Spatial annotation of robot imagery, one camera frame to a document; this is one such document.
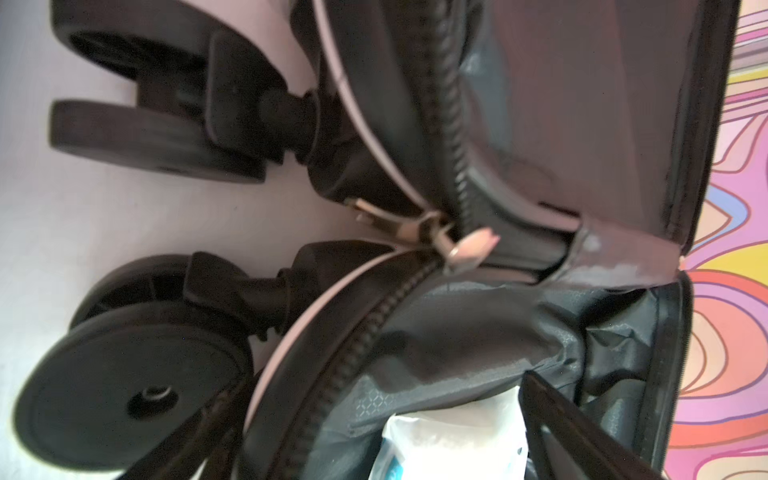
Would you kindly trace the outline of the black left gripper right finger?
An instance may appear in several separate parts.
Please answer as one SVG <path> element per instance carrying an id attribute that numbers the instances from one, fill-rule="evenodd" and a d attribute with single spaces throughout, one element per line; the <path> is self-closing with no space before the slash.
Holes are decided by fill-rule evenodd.
<path id="1" fill-rule="evenodd" d="M 661 475 L 589 420 L 534 371 L 519 402 L 538 479 L 659 479 Z"/>

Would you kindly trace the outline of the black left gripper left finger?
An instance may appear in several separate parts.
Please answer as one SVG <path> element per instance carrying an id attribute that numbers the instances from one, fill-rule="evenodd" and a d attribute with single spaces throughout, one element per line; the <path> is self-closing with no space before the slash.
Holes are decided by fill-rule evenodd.
<path id="1" fill-rule="evenodd" d="M 121 477 L 230 479 L 254 387 L 252 375 L 228 385 Z"/>

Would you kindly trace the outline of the white wet wipes pack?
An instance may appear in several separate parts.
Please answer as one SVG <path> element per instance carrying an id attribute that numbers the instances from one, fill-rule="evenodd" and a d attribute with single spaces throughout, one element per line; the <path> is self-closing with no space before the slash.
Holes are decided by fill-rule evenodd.
<path id="1" fill-rule="evenodd" d="M 515 386 L 447 409 L 390 417 L 371 479 L 522 479 L 528 444 Z"/>

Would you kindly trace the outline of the black white suitcase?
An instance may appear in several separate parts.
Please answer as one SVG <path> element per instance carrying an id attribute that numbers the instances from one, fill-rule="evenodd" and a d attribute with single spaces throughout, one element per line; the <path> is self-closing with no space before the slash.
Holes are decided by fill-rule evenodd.
<path id="1" fill-rule="evenodd" d="M 234 183 L 292 152 L 382 238 L 272 278 L 207 252 L 110 272 L 20 392 L 32 455 L 121 477 L 252 375 L 230 479 L 370 479 L 390 417 L 534 371 L 662 475 L 738 2 L 290 1 L 301 96 L 182 1 L 50 7 L 137 86 L 55 102 L 55 149 Z"/>

